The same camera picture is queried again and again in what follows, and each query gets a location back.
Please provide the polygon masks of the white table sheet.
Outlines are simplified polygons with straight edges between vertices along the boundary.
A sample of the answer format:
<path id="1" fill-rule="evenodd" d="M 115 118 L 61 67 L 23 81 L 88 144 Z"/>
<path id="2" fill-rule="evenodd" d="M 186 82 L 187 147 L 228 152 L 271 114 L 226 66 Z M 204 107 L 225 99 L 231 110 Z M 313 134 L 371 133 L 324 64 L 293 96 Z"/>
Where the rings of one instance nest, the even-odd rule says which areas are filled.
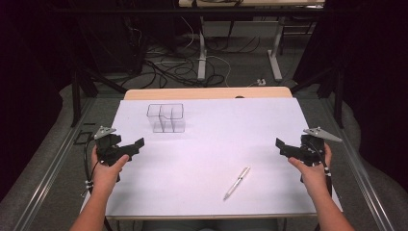
<path id="1" fill-rule="evenodd" d="M 299 172 L 275 146 L 298 146 L 308 124 L 294 98 L 185 100 L 184 133 L 154 133 L 149 100 L 120 102 L 113 127 L 125 144 L 144 138 L 120 173 L 108 218 L 310 216 Z M 225 201 L 245 167 L 251 170 Z"/>

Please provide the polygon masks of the person's left hand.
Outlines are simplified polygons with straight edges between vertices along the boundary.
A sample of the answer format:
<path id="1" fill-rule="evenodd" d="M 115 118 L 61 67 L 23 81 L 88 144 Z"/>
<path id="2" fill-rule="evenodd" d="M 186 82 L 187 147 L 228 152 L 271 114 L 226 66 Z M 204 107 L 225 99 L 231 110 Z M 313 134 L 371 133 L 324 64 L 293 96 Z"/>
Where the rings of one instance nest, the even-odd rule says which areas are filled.
<path id="1" fill-rule="evenodd" d="M 97 159 L 96 147 L 92 149 L 91 162 L 94 166 L 92 181 L 93 193 L 110 195 L 116 179 L 129 160 L 128 155 L 120 157 L 111 167 L 101 164 Z"/>

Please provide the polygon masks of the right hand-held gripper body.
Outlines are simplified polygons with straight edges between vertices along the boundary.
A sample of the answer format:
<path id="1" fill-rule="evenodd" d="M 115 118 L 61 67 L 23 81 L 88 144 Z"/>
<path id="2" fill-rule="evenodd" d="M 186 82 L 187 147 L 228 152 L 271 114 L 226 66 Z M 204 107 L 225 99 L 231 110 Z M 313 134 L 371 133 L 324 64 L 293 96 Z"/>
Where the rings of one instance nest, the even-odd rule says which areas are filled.
<path id="1" fill-rule="evenodd" d="M 322 164 L 325 159 L 325 141 L 342 142 L 343 140 L 320 127 L 308 128 L 303 130 L 301 136 L 300 160 L 308 167 Z"/>

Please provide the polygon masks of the black metal stand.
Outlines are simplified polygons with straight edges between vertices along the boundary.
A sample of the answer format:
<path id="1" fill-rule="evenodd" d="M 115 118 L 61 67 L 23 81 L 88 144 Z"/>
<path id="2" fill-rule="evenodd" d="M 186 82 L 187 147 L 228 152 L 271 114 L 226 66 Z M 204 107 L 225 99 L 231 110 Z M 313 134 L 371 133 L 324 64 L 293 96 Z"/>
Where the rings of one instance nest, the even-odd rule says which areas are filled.
<path id="1" fill-rule="evenodd" d="M 344 96 L 344 69 L 342 67 L 327 67 L 318 74 L 307 78 L 300 84 L 290 88 L 291 93 L 296 93 L 317 82 L 320 86 L 317 91 L 318 98 L 328 98 L 334 94 L 333 117 L 340 128 L 343 125 L 343 96 Z"/>
<path id="2" fill-rule="evenodd" d="M 72 127 L 75 127 L 82 117 L 81 92 L 83 92 L 86 97 L 96 97 L 98 94 L 98 89 L 94 81 L 100 82 L 119 93 L 125 93 L 127 91 L 126 88 L 121 87 L 89 67 L 80 64 L 77 64 L 71 69 L 70 75 L 73 103 Z"/>

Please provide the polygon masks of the white desk leg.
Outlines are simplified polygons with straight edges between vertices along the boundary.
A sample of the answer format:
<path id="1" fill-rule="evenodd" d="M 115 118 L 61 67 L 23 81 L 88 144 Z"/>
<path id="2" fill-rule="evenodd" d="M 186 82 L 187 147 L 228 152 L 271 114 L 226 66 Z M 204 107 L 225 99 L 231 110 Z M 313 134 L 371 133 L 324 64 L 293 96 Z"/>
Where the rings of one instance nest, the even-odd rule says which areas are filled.
<path id="1" fill-rule="evenodd" d="M 279 67 L 279 63 L 277 60 L 277 55 L 279 51 L 280 41 L 283 35 L 284 21 L 285 21 L 284 16 L 280 16 L 279 19 L 277 20 L 275 37 L 273 40 L 273 47 L 270 50 L 268 50 L 268 59 L 269 59 L 270 67 L 272 70 L 274 80 L 277 82 L 280 82 L 283 80 L 281 70 Z"/>
<path id="2" fill-rule="evenodd" d="M 197 80 L 203 81 L 206 78 L 206 62 L 207 62 L 207 50 L 205 47 L 205 39 L 203 35 L 202 24 L 199 24 L 199 58 L 198 58 L 198 69 L 197 69 Z"/>

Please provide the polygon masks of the person's right hand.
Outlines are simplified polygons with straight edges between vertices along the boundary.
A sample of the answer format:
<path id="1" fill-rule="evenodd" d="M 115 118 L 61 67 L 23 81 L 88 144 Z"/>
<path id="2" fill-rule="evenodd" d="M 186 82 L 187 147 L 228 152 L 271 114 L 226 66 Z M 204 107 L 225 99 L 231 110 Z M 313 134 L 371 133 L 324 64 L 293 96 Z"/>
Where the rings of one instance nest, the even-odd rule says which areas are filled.
<path id="1" fill-rule="evenodd" d="M 301 173 L 303 183 L 311 197 L 323 198 L 328 194 L 325 170 L 330 167 L 332 152 L 326 143 L 325 160 L 322 164 L 314 167 L 308 167 L 296 158 L 289 158 L 288 162 Z"/>

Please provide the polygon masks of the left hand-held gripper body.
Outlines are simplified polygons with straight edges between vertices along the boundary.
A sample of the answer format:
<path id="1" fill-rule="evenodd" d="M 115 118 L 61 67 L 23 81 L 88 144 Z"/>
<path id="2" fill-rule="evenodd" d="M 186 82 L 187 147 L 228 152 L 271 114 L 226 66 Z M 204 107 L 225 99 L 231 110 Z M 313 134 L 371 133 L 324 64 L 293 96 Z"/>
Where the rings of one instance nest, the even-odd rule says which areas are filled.
<path id="1" fill-rule="evenodd" d="M 115 134 L 115 128 L 101 126 L 94 135 L 97 159 L 101 164 L 111 167 L 123 155 L 133 152 L 131 145 L 119 146 L 121 136 Z"/>

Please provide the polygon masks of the aluminium floor rail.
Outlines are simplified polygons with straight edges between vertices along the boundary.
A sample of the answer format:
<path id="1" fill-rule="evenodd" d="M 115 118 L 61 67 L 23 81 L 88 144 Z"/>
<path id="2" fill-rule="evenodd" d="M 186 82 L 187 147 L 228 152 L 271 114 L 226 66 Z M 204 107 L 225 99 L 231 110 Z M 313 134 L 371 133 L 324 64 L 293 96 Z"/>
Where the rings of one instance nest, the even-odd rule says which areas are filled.
<path id="1" fill-rule="evenodd" d="M 370 182 L 370 177 L 361 162 L 360 155 L 357 153 L 356 149 L 352 146 L 350 139 L 347 137 L 346 132 L 341 128 L 334 118 L 334 108 L 331 105 L 329 99 L 320 100 L 322 107 L 329 116 L 329 120 L 334 126 L 336 133 L 343 140 L 343 146 L 345 148 L 345 157 L 348 164 L 353 172 L 354 178 L 360 188 L 360 191 L 370 209 L 370 213 L 375 220 L 379 231 L 395 231 L 390 219 L 382 203 L 379 200 L 378 194 L 375 191 L 372 183 Z"/>
<path id="2" fill-rule="evenodd" d="M 75 139 L 84 131 L 81 118 L 73 126 L 72 103 L 65 100 L 57 121 L 23 171 L 15 201 L 18 210 L 12 231 L 67 231 L 78 217 L 84 198 L 82 146 Z"/>

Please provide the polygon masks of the small black frame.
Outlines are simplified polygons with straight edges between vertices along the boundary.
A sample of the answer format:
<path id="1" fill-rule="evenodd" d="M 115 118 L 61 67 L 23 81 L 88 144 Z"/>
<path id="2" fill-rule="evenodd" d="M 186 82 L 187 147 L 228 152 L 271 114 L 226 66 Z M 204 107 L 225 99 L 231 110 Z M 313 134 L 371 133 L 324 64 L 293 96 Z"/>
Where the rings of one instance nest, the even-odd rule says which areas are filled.
<path id="1" fill-rule="evenodd" d="M 84 123 L 74 139 L 74 145 L 86 144 L 93 136 L 95 123 Z"/>

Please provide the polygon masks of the black equipment cabinet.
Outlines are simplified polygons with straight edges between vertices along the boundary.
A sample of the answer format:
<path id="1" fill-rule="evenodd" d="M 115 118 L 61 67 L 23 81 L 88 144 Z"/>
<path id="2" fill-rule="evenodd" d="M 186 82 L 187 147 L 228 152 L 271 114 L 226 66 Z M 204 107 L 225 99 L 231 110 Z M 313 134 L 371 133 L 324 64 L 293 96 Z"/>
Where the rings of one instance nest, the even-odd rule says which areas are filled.
<path id="1" fill-rule="evenodd" d="M 85 15 L 78 19 L 98 70 L 103 74 L 139 74 L 144 38 L 130 16 Z"/>

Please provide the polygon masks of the silver pen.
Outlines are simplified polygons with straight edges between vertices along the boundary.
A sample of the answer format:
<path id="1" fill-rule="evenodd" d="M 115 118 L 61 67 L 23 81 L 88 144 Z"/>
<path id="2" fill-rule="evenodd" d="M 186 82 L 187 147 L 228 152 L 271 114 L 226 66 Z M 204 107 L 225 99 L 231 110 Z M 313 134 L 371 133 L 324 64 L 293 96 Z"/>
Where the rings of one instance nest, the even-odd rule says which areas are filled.
<path id="1" fill-rule="evenodd" d="M 223 197 L 223 201 L 227 200 L 233 193 L 234 191 L 238 188 L 244 177 L 248 174 L 248 172 L 251 170 L 251 167 L 245 167 L 240 175 L 238 176 L 237 180 L 234 182 L 234 184 L 230 187 L 230 189 L 226 192 L 226 194 Z"/>

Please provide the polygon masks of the background desk top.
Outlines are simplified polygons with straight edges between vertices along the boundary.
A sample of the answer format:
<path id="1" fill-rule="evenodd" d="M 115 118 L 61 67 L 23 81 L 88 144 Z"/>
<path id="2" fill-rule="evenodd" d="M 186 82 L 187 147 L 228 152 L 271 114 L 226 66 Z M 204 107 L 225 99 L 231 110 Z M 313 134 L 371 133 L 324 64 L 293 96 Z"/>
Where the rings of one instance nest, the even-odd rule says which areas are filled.
<path id="1" fill-rule="evenodd" d="M 199 8 L 233 7 L 281 7 L 281 6 L 315 6 L 323 5 L 326 0 L 178 0 L 180 7 L 193 7 L 196 3 Z"/>

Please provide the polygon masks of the clear acrylic organizer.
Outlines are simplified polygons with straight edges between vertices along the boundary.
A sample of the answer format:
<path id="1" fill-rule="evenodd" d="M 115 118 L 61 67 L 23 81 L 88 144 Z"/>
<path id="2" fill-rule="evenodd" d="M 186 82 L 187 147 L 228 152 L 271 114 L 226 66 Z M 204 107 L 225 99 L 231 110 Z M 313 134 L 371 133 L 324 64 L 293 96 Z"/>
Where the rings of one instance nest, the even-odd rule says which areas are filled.
<path id="1" fill-rule="evenodd" d="M 146 116 L 154 133 L 184 133 L 183 104 L 150 104 Z"/>

